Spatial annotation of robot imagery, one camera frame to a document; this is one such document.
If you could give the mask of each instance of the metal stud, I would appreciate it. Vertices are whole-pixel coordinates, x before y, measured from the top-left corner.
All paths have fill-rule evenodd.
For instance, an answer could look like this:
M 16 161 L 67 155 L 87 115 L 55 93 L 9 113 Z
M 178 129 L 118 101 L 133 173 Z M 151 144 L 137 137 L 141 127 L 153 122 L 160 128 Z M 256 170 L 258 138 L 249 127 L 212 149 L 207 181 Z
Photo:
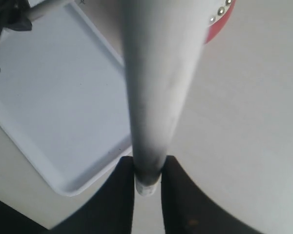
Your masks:
M 232 3 L 232 0 L 226 0 L 226 6 L 229 6 Z
M 224 12 L 225 12 L 225 8 L 222 6 L 222 7 L 219 7 L 217 14 L 219 16 L 222 16 L 224 14 Z
M 213 24 L 215 21 L 216 21 L 216 16 L 210 17 L 210 19 L 209 19 L 210 24 Z

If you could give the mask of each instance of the white plastic tray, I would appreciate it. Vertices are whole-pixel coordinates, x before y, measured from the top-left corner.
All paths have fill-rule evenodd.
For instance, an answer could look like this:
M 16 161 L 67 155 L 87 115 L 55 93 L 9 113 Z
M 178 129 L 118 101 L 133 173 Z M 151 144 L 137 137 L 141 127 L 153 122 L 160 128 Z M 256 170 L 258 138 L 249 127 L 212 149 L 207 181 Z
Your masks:
M 11 33 L 0 66 L 0 126 L 55 192 L 82 192 L 130 152 L 121 59 L 75 3 Z

